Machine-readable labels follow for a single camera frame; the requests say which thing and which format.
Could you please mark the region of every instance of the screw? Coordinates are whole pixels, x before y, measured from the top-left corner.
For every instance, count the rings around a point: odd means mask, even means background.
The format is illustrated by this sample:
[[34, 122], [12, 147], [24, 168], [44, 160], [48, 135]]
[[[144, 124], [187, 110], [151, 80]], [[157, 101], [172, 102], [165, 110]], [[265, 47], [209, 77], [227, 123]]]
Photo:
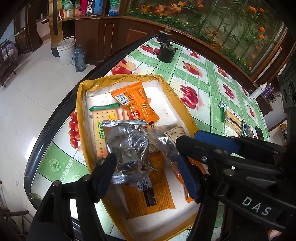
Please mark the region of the screw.
[[91, 178], [91, 175], [85, 175], [83, 176], [83, 181], [88, 181], [90, 180], [90, 178]]
[[202, 162], [205, 163], [207, 161], [207, 157], [206, 156], [202, 156]]
[[230, 176], [230, 177], [232, 177], [234, 175], [234, 173], [235, 173], [234, 170], [231, 170], [229, 168], [224, 169], [223, 172], [224, 172], [225, 175]]
[[58, 186], [60, 183], [61, 183], [61, 182], [60, 182], [59, 180], [56, 180], [56, 181], [54, 181], [54, 182], [52, 183], [52, 185], [53, 185], [54, 187], [56, 187], [56, 186]]

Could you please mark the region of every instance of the chair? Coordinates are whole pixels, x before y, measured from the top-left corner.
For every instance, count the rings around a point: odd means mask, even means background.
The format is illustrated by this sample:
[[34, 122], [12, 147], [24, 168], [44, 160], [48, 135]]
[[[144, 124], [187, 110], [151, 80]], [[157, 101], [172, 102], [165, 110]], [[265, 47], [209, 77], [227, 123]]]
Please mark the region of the chair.
[[7, 39], [0, 44], [0, 49], [2, 51], [2, 46], [4, 46], [5, 50], [4, 50], [4, 54], [2, 54], [2, 52], [0, 53], [0, 83], [5, 86], [5, 81], [8, 79], [8, 77], [14, 73], [15, 74], [15, 70], [12, 66], [12, 62], [9, 56], [9, 53], [7, 51], [7, 46], [6, 46], [6, 42]]

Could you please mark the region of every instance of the bottle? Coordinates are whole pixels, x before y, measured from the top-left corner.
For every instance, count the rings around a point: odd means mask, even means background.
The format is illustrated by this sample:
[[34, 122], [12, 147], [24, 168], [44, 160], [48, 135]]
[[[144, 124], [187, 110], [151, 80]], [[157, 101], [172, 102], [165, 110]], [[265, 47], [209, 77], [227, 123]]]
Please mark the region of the bottle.
[[252, 94], [250, 94], [250, 99], [255, 100], [259, 95], [261, 95], [264, 92], [266, 86], [267, 83], [259, 85], [258, 88]]

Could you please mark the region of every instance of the orange snack package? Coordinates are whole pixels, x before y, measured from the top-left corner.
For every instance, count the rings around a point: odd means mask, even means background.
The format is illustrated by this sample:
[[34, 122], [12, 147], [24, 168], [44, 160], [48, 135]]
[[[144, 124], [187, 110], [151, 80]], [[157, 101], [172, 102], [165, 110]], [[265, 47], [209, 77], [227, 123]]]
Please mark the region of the orange snack package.
[[150, 107], [142, 82], [111, 91], [113, 98], [128, 112], [130, 120], [145, 120], [150, 125], [159, 120]]

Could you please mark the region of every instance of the cracker package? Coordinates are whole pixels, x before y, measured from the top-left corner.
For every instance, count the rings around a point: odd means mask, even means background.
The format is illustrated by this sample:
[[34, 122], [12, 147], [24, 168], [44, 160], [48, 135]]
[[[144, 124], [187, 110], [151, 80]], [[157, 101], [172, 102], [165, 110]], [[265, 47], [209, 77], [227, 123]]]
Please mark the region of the cracker package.
[[106, 158], [108, 155], [102, 122], [107, 120], [119, 120], [117, 111], [117, 108], [119, 106], [120, 105], [118, 103], [115, 103], [105, 106], [93, 106], [89, 109], [90, 111], [92, 111], [93, 115], [94, 140], [97, 158]]
[[111, 91], [111, 95], [129, 113], [130, 120], [145, 120], [150, 125], [159, 120], [149, 105], [142, 82]]

